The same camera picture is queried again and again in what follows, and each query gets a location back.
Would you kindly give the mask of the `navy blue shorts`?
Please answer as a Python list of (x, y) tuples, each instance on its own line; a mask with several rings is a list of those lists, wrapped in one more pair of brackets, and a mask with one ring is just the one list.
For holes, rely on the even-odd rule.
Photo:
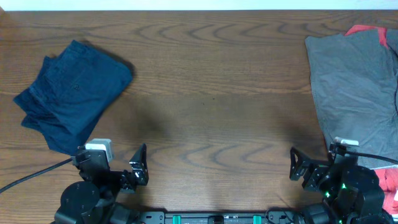
[(29, 90), (69, 133), (78, 134), (131, 81), (123, 63), (74, 40)]

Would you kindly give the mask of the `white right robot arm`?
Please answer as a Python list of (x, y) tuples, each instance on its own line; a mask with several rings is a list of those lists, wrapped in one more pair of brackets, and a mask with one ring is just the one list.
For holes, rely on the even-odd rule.
[(359, 166), (359, 156), (367, 154), (337, 143), (330, 145), (327, 161), (312, 159), (294, 147), (290, 150), (290, 180), (302, 178), (304, 190), (323, 196), (321, 203), (295, 213), (294, 223), (396, 223), (382, 207), (385, 195), (376, 172)]

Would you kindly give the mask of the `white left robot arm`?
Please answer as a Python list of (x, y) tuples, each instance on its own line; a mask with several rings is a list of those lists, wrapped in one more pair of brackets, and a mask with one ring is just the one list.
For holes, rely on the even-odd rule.
[(113, 159), (108, 139), (95, 140), (79, 147), (71, 156), (82, 181), (69, 185), (60, 198), (54, 222), (62, 224), (140, 223), (140, 213), (117, 203), (120, 192), (133, 194), (149, 181), (147, 146), (142, 144), (131, 157), (131, 171), (112, 171)]

